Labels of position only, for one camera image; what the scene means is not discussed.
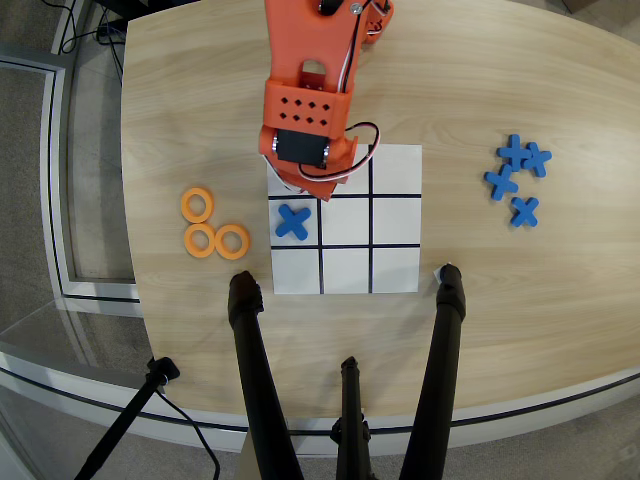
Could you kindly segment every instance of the grid square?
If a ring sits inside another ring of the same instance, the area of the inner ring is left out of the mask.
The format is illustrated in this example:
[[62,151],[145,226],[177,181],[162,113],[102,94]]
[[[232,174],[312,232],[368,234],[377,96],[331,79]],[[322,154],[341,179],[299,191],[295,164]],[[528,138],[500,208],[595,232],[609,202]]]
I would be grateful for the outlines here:
[[[369,145],[358,145],[354,163],[359,162],[369,151]],[[369,193],[369,168],[363,166],[357,172],[349,175],[347,183],[339,183],[333,191],[334,195],[368,194]]]
[[276,295],[320,293],[318,250],[271,250],[271,268]]
[[418,291],[420,248],[374,248],[373,293]]
[[373,193],[421,194],[422,145],[380,145],[373,156]]
[[419,244],[421,198],[374,198],[373,243]]
[[368,293],[369,249],[323,250],[324,293]]
[[333,198],[320,211],[323,245],[369,244],[368,198]]
[[[311,210],[311,217],[302,224],[307,229],[309,236],[305,240],[298,240],[293,232],[287,233],[284,237],[276,235],[276,228],[284,220],[278,208],[287,204],[294,213],[303,208]],[[318,201],[315,198],[297,198],[295,200],[269,200],[269,235],[271,236],[271,246],[283,245],[318,245]]]

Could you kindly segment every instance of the tic-tac-toe board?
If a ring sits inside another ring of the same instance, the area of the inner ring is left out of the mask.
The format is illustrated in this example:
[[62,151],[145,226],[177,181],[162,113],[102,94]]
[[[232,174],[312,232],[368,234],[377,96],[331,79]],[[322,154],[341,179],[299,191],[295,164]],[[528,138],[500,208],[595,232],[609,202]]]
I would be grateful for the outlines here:
[[[359,145],[356,158],[368,146]],[[269,171],[269,228],[276,294],[401,293],[418,290],[422,146],[380,145],[329,202],[292,194]],[[286,204],[308,233],[276,229]]]

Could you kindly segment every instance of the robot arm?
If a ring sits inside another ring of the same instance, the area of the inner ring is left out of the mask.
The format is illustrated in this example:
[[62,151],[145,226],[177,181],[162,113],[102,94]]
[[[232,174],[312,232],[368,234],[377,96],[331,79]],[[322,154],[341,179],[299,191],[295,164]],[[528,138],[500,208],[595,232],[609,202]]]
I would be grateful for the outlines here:
[[[345,131],[360,49],[380,38],[394,11],[388,0],[360,1],[266,0],[271,76],[260,153],[283,181],[325,201],[354,171],[357,137]],[[309,60],[324,73],[304,71]],[[374,124],[358,126],[375,128],[379,141]]]

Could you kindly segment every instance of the black cable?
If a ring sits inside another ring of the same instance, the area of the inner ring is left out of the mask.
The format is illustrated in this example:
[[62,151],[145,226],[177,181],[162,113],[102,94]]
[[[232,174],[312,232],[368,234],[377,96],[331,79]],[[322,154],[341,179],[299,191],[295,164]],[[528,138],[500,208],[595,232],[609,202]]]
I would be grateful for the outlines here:
[[100,24],[102,24],[102,19],[107,22],[107,38],[109,39],[109,47],[111,48],[111,56],[113,57],[113,63],[116,67],[116,73],[118,74],[118,80],[120,81],[120,86],[122,86],[122,76],[124,75],[124,69],[122,68],[122,64],[120,63],[120,59],[118,58],[118,54],[116,53],[116,49],[113,46],[113,41],[111,40],[111,34],[109,33],[109,15],[107,13],[107,9],[102,7],[102,17],[100,18]]
[[[375,123],[373,123],[373,122],[358,122],[358,123],[356,123],[355,125],[352,125],[352,126],[350,126],[349,128],[345,129],[345,132],[348,132],[349,130],[353,130],[354,128],[363,127],[363,126],[365,126],[365,125],[375,128],[375,130],[376,130],[376,137],[375,137],[375,139],[373,140],[373,144],[375,145],[375,144],[379,143],[379,142],[380,142],[380,129],[379,129],[379,128],[378,128],[378,126],[377,126]],[[365,155],[365,156],[362,158],[362,160],[360,160],[360,161],[359,161],[358,163],[356,163],[355,165],[353,165],[353,166],[351,166],[351,167],[349,167],[349,168],[346,168],[346,169],[344,169],[344,170],[341,170],[341,171],[339,171],[339,172],[333,172],[333,173],[329,173],[329,174],[327,174],[327,175],[310,175],[310,174],[308,174],[307,172],[305,172],[305,171],[302,169],[302,164],[298,164],[298,170],[299,170],[300,172],[304,173],[307,177],[317,178],[317,179],[321,179],[321,178],[329,178],[329,177],[333,177],[333,176],[335,176],[335,175],[343,175],[343,174],[345,174],[345,173],[351,173],[351,172],[353,172],[353,171],[357,170],[357,169],[360,167],[360,165],[362,165],[364,162],[368,161],[367,157],[369,156],[369,153],[370,153],[370,152],[371,152],[371,150],[369,150],[369,152],[367,152],[367,155]]]
[[355,50],[356,50],[356,42],[358,40],[358,29],[360,27],[360,17],[362,17],[362,14],[364,13],[365,9],[369,6],[369,4],[372,1],[373,0],[367,0],[366,2],[364,2],[364,5],[362,5],[362,10],[358,14],[358,18],[356,19],[356,28],[354,28],[353,30],[353,38],[351,39],[351,51],[349,52],[349,61],[347,62],[347,71],[344,75],[344,83],[342,84],[342,93],[347,93],[347,84],[349,83],[349,74],[351,73],[351,66],[353,64],[353,58],[355,56]]
[[[71,10],[69,7],[67,7],[66,5],[56,5],[55,3],[49,3],[47,2],[47,0],[40,0],[42,3],[44,3],[45,5],[49,6],[49,7],[54,7],[54,8],[62,8],[63,10],[67,10],[69,12],[69,18],[67,19],[67,23],[69,23],[69,20],[71,20],[71,28],[73,29],[73,40],[75,40],[78,35],[78,33],[76,32],[76,17],[73,15],[73,10]],[[64,46],[67,44],[68,42],[65,42],[62,44],[62,46],[60,47],[60,50],[58,50],[58,52],[62,52],[62,53],[71,53],[73,51],[74,48],[76,48],[76,44],[73,44],[73,47],[71,48],[71,50],[69,50],[68,52],[64,51]]]
[[196,422],[194,422],[191,419],[191,417],[189,415],[187,415],[186,413],[184,413],[179,407],[177,407],[176,405],[171,403],[171,401],[168,398],[164,397],[158,390],[156,390],[156,393],[158,394],[158,396],[162,400],[165,401],[165,403],[167,405],[169,405],[171,408],[173,408],[176,412],[178,412],[180,415],[182,415],[185,419],[187,419],[188,422],[191,424],[191,426],[195,429],[196,433],[198,434],[198,438],[202,442],[202,446],[207,451],[207,453],[211,457],[211,460],[213,460],[213,463],[216,466],[216,471],[213,474],[213,480],[218,480],[218,477],[220,476],[220,462],[218,462],[218,459],[216,458],[216,455],[213,453],[213,450],[211,450],[211,448],[209,447],[209,444],[204,439],[204,436],[202,435],[202,432],[200,431],[200,428],[198,428],[198,425],[196,424]]

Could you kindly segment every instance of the orange ring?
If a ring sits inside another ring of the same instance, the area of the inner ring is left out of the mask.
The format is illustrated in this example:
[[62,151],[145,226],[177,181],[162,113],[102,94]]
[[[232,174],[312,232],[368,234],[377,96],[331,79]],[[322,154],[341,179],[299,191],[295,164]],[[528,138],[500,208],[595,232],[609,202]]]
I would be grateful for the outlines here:
[[[235,233],[240,237],[242,245],[235,252],[229,250],[224,244],[223,237],[227,233]],[[227,260],[238,260],[244,257],[250,246],[251,239],[249,238],[249,232],[240,225],[225,225],[224,227],[220,227],[220,230],[218,230],[216,234],[216,248],[218,249],[218,253]]]
[[[196,215],[189,206],[189,201],[193,196],[199,196],[204,200],[204,212]],[[200,187],[190,188],[182,195],[182,215],[191,223],[202,223],[213,214],[213,195],[209,190]]]
[[[193,234],[196,232],[204,233],[209,239],[209,245],[207,248],[201,249],[193,243]],[[187,252],[193,255],[196,258],[205,258],[211,255],[216,249],[216,232],[213,230],[213,227],[208,223],[192,223],[187,228],[187,231],[184,232],[184,246],[187,247]]]

